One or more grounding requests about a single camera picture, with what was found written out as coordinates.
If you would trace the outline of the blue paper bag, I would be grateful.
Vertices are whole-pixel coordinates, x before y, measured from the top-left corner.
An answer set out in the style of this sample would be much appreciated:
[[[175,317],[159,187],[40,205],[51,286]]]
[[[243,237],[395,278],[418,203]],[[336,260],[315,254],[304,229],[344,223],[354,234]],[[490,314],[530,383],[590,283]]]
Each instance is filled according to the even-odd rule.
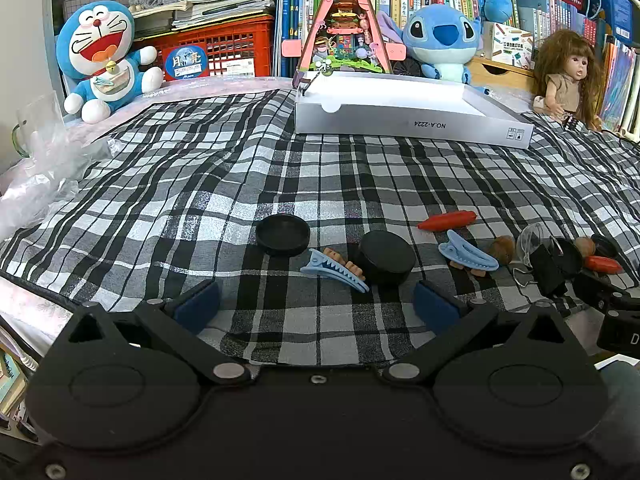
[[[601,14],[611,29],[611,35],[626,46],[634,42],[634,4],[631,0],[585,0],[587,18],[595,20]]]

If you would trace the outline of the clear plastic bag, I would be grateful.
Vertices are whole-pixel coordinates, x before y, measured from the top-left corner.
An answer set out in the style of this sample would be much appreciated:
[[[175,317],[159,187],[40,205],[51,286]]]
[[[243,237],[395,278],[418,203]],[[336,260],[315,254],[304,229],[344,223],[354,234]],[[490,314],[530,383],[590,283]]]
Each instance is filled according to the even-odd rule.
[[[111,159],[116,144],[102,139],[74,140],[63,122],[58,98],[51,92],[16,113],[12,142],[23,157],[1,192],[1,238],[43,222],[53,206],[70,200],[95,162]]]

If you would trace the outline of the black white plaid cloth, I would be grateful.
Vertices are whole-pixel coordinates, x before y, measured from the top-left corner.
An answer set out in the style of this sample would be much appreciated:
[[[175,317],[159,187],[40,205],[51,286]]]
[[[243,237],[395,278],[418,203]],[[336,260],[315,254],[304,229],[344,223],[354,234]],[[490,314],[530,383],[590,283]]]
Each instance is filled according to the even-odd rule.
[[[257,363],[346,365],[397,359],[427,341],[412,291],[430,280],[509,310],[539,299],[509,270],[450,268],[433,214],[469,210],[464,238],[487,247],[541,224],[569,240],[603,235],[620,251],[622,289],[639,288],[639,151],[600,132],[565,131],[526,114],[525,150],[469,143],[299,136],[295,96],[273,90],[154,104],[114,128],[117,154],[40,226],[1,245],[5,278],[61,300],[129,311],[211,278],[221,307],[202,338]],[[356,255],[364,234],[391,232],[416,262],[405,284],[360,294],[306,276],[306,255],[267,256],[257,223],[294,214],[313,248]]]

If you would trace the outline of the wooden drawer box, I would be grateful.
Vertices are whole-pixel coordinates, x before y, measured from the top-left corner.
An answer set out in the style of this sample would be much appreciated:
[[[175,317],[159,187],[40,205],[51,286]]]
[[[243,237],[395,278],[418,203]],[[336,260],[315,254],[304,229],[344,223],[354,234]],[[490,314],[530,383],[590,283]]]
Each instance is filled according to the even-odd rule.
[[[534,73],[527,68],[514,67],[474,56],[466,64],[471,74],[472,83],[483,87],[503,87],[516,90],[535,90]]]

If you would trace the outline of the black binder clip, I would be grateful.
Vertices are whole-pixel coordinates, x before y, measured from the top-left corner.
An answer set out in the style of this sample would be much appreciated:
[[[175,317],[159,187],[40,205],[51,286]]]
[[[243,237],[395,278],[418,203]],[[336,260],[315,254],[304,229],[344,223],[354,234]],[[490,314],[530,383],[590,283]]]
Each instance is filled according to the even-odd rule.
[[[515,284],[518,285],[519,288],[526,288],[529,285],[536,285],[537,281],[533,276],[533,272],[528,269],[522,269],[518,266],[512,266],[511,268],[512,276]]]

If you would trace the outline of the red toy carrot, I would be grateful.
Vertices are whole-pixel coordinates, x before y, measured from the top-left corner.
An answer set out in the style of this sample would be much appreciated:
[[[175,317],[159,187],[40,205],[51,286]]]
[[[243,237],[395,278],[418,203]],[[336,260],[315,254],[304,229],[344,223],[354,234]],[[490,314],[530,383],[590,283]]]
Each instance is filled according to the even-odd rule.
[[[584,267],[592,272],[603,274],[619,274],[622,265],[615,259],[601,256],[589,256],[584,260]]]
[[[474,211],[457,210],[446,214],[435,214],[418,224],[418,228],[428,232],[444,232],[464,228],[472,224],[477,218]]]

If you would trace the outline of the blue hair clip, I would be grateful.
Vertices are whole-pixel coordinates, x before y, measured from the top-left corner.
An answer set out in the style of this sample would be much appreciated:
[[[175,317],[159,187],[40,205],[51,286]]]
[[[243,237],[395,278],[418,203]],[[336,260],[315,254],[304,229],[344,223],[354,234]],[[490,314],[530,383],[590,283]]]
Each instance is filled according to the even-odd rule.
[[[342,256],[329,248],[326,248],[324,252],[311,249],[308,263],[299,271],[306,275],[315,275],[341,282],[357,292],[370,290],[364,282],[364,277],[358,266],[355,266],[351,261],[343,263]]]
[[[467,242],[454,230],[447,231],[448,240],[438,245],[440,254],[456,269],[466,269],[482,278],[489,272],[499,269],[498,260]]]

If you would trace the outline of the red plastic crate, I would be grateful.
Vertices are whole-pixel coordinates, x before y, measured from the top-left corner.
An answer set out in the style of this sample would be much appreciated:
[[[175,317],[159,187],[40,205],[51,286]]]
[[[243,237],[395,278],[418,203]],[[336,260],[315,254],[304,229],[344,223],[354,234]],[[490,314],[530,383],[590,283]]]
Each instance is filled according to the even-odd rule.
[[[218,24],[175,30],[134,40],[134,50],[152,46],[166,80],[207,76],[271,75],[274,19],[260,14]]]

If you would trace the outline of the clear plastic cup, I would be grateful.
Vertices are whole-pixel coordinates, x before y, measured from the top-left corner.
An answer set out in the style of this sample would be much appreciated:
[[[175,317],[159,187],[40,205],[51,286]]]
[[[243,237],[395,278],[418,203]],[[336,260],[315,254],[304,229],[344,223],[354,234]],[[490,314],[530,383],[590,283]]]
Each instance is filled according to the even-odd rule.
[[[526,226],[515,242],[518,260],[520,260],[526,268],[533,266],[532,255],[541,247],[546,248],[552,256],[564,255],[564,250],[559,240],[553,236],[541,222]]]

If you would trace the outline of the Stitch plush toy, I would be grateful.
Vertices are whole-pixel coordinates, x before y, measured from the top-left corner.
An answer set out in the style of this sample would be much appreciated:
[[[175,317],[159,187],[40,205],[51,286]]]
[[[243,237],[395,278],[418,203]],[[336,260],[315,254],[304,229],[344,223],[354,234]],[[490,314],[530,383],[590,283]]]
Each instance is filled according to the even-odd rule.
[[[403,44],[406,56],[393,61],[396,75],[471,83],[466,67],[480,45],[480,20],[467,18],[446,4],[430,4],[414,12],[403,29],[383,11],[378,12],[387,44]]]

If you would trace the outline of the white pencil pattern box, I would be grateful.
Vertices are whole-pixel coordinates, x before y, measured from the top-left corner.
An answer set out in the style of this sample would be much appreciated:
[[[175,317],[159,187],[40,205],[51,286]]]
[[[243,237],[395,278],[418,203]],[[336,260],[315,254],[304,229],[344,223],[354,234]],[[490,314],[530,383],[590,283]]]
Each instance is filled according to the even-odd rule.
[[[484,58],[489,61],[530,70],[533,66],[534,36],[506,24],[485,22]]]

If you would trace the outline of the brown walnut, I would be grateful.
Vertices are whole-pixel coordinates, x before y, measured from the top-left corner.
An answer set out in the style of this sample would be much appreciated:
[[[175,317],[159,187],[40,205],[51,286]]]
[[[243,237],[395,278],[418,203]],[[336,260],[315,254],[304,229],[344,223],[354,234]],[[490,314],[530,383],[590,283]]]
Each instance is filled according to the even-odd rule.
[[[495,258],[499,266],[507,266],[515,255],[515,240],[512,236],[498,236],[490,244],[488,255]]]

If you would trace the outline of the pink triangular diorama house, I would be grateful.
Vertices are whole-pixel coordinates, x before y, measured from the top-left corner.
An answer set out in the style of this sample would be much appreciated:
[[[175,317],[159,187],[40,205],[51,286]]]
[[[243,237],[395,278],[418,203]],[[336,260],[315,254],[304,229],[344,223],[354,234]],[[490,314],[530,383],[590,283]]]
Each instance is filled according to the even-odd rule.
[[[337,72],[390,74],[392,62],[406,56],[403,44],[387,44],[371,0],[320,0],[305,41],[282,42],[282,55],[298,61],[292,76],[297,89],[299,73],[318,70],[322,76]]]

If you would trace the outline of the black round lid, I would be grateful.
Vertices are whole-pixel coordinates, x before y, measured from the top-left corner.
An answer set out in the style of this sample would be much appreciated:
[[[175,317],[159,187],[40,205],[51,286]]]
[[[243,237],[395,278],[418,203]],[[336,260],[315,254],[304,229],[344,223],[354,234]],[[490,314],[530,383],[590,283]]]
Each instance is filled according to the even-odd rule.
[[[294,214],[272,214],[256,226],[256,242],[271,257],[291,258],[304,252],[310,240],[308,223]]]

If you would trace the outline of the black round puck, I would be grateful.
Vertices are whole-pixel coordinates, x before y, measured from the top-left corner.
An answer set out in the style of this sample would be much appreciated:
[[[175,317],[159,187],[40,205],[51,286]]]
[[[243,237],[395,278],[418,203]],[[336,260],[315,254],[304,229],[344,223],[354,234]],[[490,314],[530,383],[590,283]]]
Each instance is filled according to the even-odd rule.
[[[371,231],[360,240],[355,262],[369,285],[397,286],[409,277],[416,264],[416,255],[400,236],[387,231]]]

